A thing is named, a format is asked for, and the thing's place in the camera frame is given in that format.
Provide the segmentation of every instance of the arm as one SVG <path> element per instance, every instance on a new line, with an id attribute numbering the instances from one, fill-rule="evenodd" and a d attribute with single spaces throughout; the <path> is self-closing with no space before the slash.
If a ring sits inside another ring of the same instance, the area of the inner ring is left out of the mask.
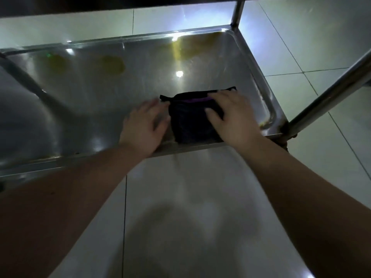
<path id="1" fill-rule="evenodd" d="M 241 95 L 209 95 L 225 112 L 207 109 L 210 122 L 251 167 L 313 274 L 371 277 L 371 210 L 263 137 Z"/>
<path id="2" fill-rule="evenodd" d="M 160 144 L 168 104 L 143 104 L 124 120 L 117 148 L 0 195 L 0 277 L 47 277 L 125 175 Z"/>

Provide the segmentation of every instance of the right hand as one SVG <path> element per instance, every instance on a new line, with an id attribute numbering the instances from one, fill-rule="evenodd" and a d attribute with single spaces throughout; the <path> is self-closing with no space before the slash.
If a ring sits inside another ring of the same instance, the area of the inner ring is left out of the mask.
<path id="1" fill-rule="evenodd" d="M 224 111 L 224 117 L 212 109 L 206 108 L 206 115 L 219 136 L 237 151 L 251 146 L 257 138 L 261 138 L 259 126 L 254 118 L 249 102 L 236 91 L 222 90 L 209 93 Z"/>

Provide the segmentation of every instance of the left hand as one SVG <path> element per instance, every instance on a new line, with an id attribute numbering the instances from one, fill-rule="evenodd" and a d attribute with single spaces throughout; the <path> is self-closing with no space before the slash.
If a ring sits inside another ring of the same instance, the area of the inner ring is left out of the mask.
<path id="1" fill-rule="evenodd" d="M 132 147 L 143 158 L 149 157 L 160 145 L 170 121 L 167 116 L 155 128 L 155 118 L 168 107 L 169 102 L 160 103 L 156 98 L 134 109 L 123 121 L 119 144 Z"/>

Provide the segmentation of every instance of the white tile floor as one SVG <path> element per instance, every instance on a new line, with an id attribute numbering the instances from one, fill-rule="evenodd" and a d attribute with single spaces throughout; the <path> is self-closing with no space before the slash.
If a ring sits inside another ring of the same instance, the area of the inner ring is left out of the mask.
<path id="1" fill-rule="evenodd" d="M 371 47 L 369 7 L 369 0 L 246 2 L 241 32 L 289 119 Z M 0 48 L 228 24 L 232 10 L 219 3 L 0 19 Z M 369 91 L 318 119 L 289 151 L 371 207 Z M 125 277 L 311 277 L 253 174 L 227 147 L 143 161 L 51 276 L 118 278 L 122 266 Z"/>

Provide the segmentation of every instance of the hand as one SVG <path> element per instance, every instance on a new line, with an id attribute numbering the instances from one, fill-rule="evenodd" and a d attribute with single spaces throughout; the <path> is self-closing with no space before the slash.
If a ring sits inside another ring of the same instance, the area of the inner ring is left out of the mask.
<path id="1" fill-rule="evenodd" d="M 206 108 L 206 115 L 219 136 L 228 145 L 241 152 L 256 138 L 262 137 L 248 101 L 236 91 L 223 90 L 209 93 L 224 111 L 223 120 L 212 109 Z"/>
<path id="2" fill-rule="evenodd" d="M 119 144 L 131 146 L 143 158 L 149 157 L 160 145 L 170 121 L 167 116 L 155 128 L 155 118 L 168 107 L 168 102 L 159 103 L 158 99 L 153 99 L 134 109 L 123 121 Z"/>

